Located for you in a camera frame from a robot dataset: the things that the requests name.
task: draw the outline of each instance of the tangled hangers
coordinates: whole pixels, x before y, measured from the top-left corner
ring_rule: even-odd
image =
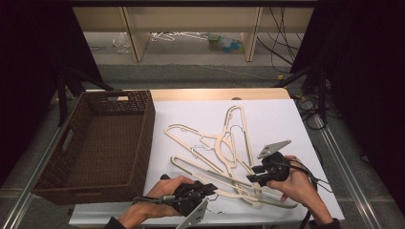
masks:
[[[235,148],[235,139],[234,135],[232,132],[232,127],[235,125],[230,125],[230,119],[234,117],[234,112],[235,111],[240,111],[240,118],[241,118],[241,131],[244,136],[244,142],[245,142],[245,152],[248,158],[248,164],[246,164],[241,157],[236,153],[236,148]],[[174,135],[172,133],[173,130],[178,129],[183,132],[188,132],[193,135],[196,135],[199,138],[200,144],[203,145],[203,147],[196,147],[194,144],[193,146],[182,140],[180,137],[177,135]],[[170,125],[167,127],[164,132],[170,136],[172,139],[174,139],[176,142],[178,142],[182,147],[187,149],[190,153],[192,153],[196,158],[200,159],[205,165],[207,165],[209,168],[202,167],[201,165],[197,164],[195,161],[190,161],[187,160],[181,156],[172,156],[171,162],[177,166],[178,168],[184,170],[186,173],[198,178],[201,180],[203,183],[207,183],[208,180],[215,180],[216,182],[220,182],[224,185],[232,187],[236,193],[230,193],[226,192],[224,190],[217,190],[216,193],[229,197],[229,198],[241,198],[243,201],[253,205],[253,206],[258,206],[260,203],[265,203],[265,204],[270,204],[278,207],[283,207],[283,208],[293,208],[296,207],[296,203],[286,203],[286,202],[281,202],[279,200],[269,200],[267,198],[262,198],[262,192],[270,193],[272,195],[276,195],[279,197],[279,194],[275,194],[269,191],[269,189],[263,189],[261,188],[257,183],[248,183],[244,182],[241,180],[238,180],[235,178],[233,169],[236,168],[238,164],[242,165],[242,167],[247,171],[248,174],[254,174],[253,171],[251,170],[251,167],[253,166],[253,159],[252,159],[252,153],[250,151],[250,144],[248,140],[248,133],[247,133],[247,127],[245,125],[245,112],[243,107],[240,106],[233,106],[228,109],[226,112],[225,116],[225,121],[224,121],[224,127],[221,131],[220,134],[218,135],[213,135],[213,134],[206,134],[203,132],[199,132],[197,130],[194,130],[192,128],[189,128],[187,126],[181,125],[181,124],[174,124]],[[223,153],[222,146],[226,146],[227,149],[231,152],[232,157],[226,156]],[[199,152],[197,148],[203,148],[204,150],[210,150],[212,151],[215,156],[218,158],[218,160],[222,163],[222,165],[225,167],[224,170],[222,170],[218,165],[214,164],[212,161],[207,159],[202,153]],[[198,175],[196,173],[193,173],[190,168],[198,169],[200,171],[205,171],[205,175]]]

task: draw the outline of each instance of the metal rail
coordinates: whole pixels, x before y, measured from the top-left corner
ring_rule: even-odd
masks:
[[[3,229],[18,228],[18,225],[20,224],[21,220],[23,219],[23,217],[24,217],[25,213],[27,212],[27,209],[30,206],[30,203],[32,201],[31,188],[33,187],[34,183],[36,182],[45,163],[48,161],[48,157],[51,154],[52,147],[55,143],[55,140],[57,139],[60,129],[61,129],[61,127],[58,127],[56,129],[56,131],[53,135],[53,138],[52,138],[50,144],[48,145],[48,148],[46,149],[44,155],[41,157],[38,164],[36,165],[36,168],[33,171],[30,180],[28,181],[26,187],[22,191],[18,200],[15,202],[13,208],[9,212],[6,222],[4,223],[4,225],[2,227]]]

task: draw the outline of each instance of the white table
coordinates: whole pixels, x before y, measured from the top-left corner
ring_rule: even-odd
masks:
[[[276,91],[274,89],[257,89],[256,92],[260,94],[266,90],[269,94],[283,93],[277,91],[282,89]],[[316,177],[327,180],[292,100],[264,99],[265,97],[259,96],[261,100],[158,101],[161,100],[160,96],[164,95],[159,94],[163,91],[158,91],[155,94],[152,91],[154,99],[156,98],[156,122],[145,193],[153,187],[162,174],[167,174],[170,177],[186,175],[185,172],[170,163],[170,156],[195,159],[180,144],[165,135],[163,129],[171,124],[183,124],[205,133],[217,134],[224,125],[226,111],[234,105],[241,106],[245,110],[250,147],[255,158],[265,145],[290,139],[291,143],[280,152],[284,155],[298,156]],[[209,97],[210,94],[221,94],[220,91],[224,91],[226,94],[226,90],[186,90],[180,92],[186,94],[204,93],[206,97]],[[233,96],[244,97],[244,94],[248,96],[255,90],[251,89],[245,92],[228,90],[227,92],[231,92],[234,94]],[[215,159],[212,154],[207,153],[206,156],[209,159]],[[255,164],[260,164],[260,160],[255,159]],[[240,178],[245,176],[243,170],[237,170],[235,174]],[[344,219],[334,194],[322,188],[319,188],[319,194],[330,209],[331,215],[337,219]],[[111,216],[117,218],[130,204],[130,202],[80,204],[75,207],[70,224],[81,227],[102,227]],[[301,205],[294,209],[278,208],[265,204],[253,207],[240,199],[224,197],[209,202],[208,209],[213,212],[223,211],[225,214],[213,214],[207,211],[199,226],[283,224],[301,221],[307,212],[307,209]],[[183,217],[148,219],[142,225],[146,227],[176,226],[183,220]]]

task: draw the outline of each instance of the person's right hand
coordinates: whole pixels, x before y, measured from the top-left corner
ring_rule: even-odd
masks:
[[[290,164],[296,167],[301,167],[301,165],[293,160],[296,160],[295,156],[285,156],[290,160]],[[289,169],[288,178],[283,181],[271,180],[267,183],[267,187],[272,189],[277,189],[283,193],[281,201],[285,201],[287,198],[291,198],[304,206],[307,206],[307,202],[314,198],[320,198],[315,188],[312,186],[308,176],[296,169]]]
[[[290,160],[291,165],[301,167],[299,163],[294,161],[297,159],[296,156],[285,156],[285,158]],[[302,203],[310,210],[317,225],[333,222],[327,206],[321,197],[319,197],[318,192],[304,172],[290,168],[289,176],[285,181],[271,180],[267,183],[267,187],[282,192],[281,201],[291,198]]]

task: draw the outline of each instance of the metal bar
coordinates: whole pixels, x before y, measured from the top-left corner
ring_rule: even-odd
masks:
[[[45,151],[45,154],[39,160],[26,187],[24,188],[23,192],[21,193],[19,199],[15,202],[11,211],[9,212],[6,222],[2,227],[3,229],[18,228],[18,225],[20,224],[21,220],[23,219],[23,217],[24,217],[25,213],[27,212],[27,209],[30,206],[30,203],[32,201],[32,194],[31,194],[30,190],[33,187],[34,183],[36,182],[37,177],[41,173],[42,168],[44,167],[46,161],[48,160],[48,157],[51,153],[51,148],[56,140],[56,137],[58,136],[58,134],[60,132],[60,129],[61,129],[60,127],[57,127],[57,129],[53,135],[53,138],[51,140],[51,143],[48,145],[48,148]]]
[[[322,136],[325,139],[328,148],[330,149],[330,154],[333,157],[334,162],[336,163],[342,178],[344,179],[349,192],[352,195],[352,199],[357,206],[357,209],[363,218],[367,228],[382,228],[381,224],[378,221],[378,218],[374,212],[373,207],[370,205],[369,201],[366,198],[363,190],[359,186],[352,169],[350,168],[348,162],[343,156],[339,146],[337,145],[329,127],[325,127],[321,131]]]

